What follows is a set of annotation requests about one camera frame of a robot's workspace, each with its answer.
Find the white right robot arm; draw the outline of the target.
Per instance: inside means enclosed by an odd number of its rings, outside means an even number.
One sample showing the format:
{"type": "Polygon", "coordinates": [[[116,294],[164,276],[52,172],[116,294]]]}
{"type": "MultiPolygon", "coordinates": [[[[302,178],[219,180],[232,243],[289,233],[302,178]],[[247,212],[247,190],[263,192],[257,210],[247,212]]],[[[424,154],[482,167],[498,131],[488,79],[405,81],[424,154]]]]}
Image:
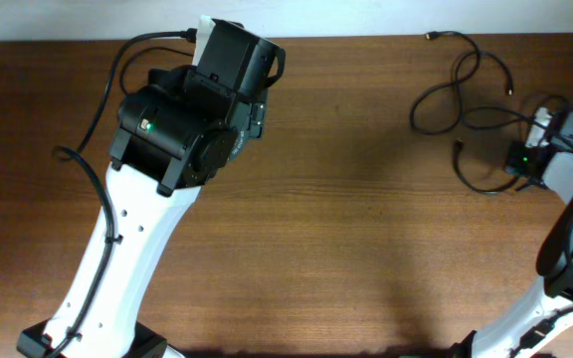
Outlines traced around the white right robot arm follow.
{"type": "Polygon", "coordinates": [[[501,318],[447,352],[450,357],[532,357],[573,326],[573,108],[540,106],[527,139],[511,145],[505,170],[554,192],[565,209],[542,244],[537,276],[501,318]]]}

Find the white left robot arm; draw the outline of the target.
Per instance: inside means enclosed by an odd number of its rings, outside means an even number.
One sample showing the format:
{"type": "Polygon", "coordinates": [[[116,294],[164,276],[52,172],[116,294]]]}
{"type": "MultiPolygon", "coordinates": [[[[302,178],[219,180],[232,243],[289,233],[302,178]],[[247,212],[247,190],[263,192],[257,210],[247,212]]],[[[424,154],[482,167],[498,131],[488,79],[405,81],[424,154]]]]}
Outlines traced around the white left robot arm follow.
{"type": "Polygon", "coordinates": [[[27,357],[174,357],[137,315],[165,246],[201,188],[263,135],[286,52],[208,16],[181,32],[192,61],[153,69],[117,112],[110,162],[91,176],[101,203],[72,285],[53,317],[24,329],[27,357]]]}

